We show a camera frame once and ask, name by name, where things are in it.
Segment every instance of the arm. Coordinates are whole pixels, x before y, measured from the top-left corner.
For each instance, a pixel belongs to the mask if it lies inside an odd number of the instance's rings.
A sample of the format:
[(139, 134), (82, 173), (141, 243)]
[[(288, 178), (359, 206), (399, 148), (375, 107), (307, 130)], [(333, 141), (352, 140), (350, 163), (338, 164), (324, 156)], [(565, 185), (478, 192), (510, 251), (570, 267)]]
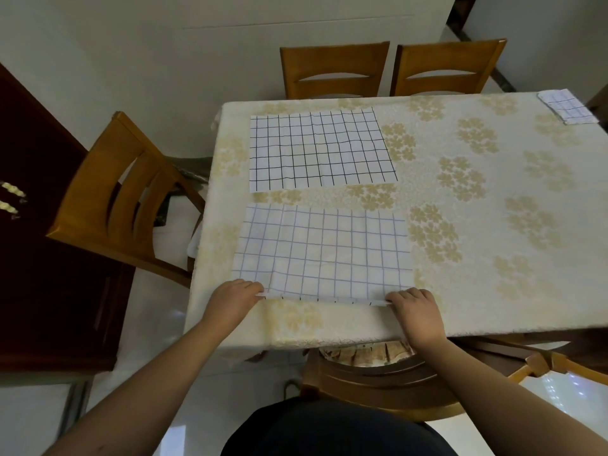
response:
[(608, 454), (608, 441), (450, 342), (430, 291), (410, 288), (387, 299), (412, 347), (450, 386), (496, 455)]
[(45, 456), (151, 455), (216, 347), (264, 291), (234, 280), (218, 286), (201, 321), (80, 419)]

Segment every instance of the cabinet door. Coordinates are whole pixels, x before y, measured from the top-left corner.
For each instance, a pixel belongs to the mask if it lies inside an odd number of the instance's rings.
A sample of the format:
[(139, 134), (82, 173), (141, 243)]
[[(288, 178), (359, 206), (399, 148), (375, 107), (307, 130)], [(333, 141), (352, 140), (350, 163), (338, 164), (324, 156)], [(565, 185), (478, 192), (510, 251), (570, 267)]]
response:
[(0, 128), (0, 371), (111, 370), (134, 268), (45, 237), (87, 152), (2, 66)]

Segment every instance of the grid-patterned cloth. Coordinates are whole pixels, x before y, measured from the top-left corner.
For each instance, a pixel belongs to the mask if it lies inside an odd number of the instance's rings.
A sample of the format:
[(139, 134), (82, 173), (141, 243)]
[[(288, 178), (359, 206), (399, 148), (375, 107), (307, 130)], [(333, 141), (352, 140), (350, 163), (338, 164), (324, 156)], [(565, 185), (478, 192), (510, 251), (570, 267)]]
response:
[(597, 123), (598, 119), (568, 89), (547, 89), (538, 93), (543, 101), (566, 124)]
[(249, 191), (396, 182), (373, 109), (252, 115)]
[(398, 213), (251, 203), (232, 277), (272, 297), (385, 305), (414, 285), (410, 251)]

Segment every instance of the forearm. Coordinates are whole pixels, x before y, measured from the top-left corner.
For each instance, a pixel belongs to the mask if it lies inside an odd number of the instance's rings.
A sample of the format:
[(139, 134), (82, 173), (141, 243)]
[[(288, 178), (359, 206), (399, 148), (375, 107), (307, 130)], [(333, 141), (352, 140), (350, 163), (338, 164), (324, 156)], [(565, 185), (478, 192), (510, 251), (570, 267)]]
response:
[(220, 342), (213, 329), (196, 325), (84, 415), (46, 456), (151, 455)]
[(448, 340), (421, 350), (497, 455), (608, 454), (595, 432)]

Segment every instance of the dining table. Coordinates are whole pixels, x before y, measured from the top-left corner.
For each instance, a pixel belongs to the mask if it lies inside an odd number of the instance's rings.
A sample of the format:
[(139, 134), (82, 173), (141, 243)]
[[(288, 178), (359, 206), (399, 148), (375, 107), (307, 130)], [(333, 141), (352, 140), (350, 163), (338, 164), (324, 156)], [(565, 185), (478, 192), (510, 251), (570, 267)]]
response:
[[(250, 193), (250, 118), (373, 108), (396, 182)], [(448, 336), (608, 326), (608, 135), (564, 124), (535, 92), (224, 104), (187, 331), (231, 279), (247, 204), (392, 210), (414, 284)], [(250, 351), (399, 339), (390, 306), (258, 302), (221, 347)]]

